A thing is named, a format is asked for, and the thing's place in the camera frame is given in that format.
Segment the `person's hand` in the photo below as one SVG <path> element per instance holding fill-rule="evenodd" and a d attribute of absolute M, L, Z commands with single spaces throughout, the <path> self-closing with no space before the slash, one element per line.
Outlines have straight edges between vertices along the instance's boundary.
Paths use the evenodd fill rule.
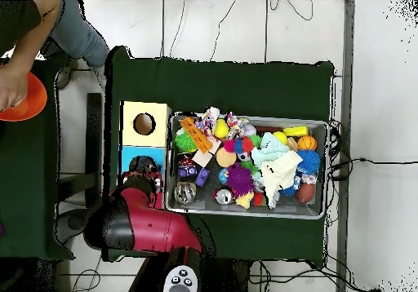
<path fill-rule="evenodd" d="M 27 96 L 28 72 L 12 63 L 0 68 L 0 109 L 19 105 Z"/>

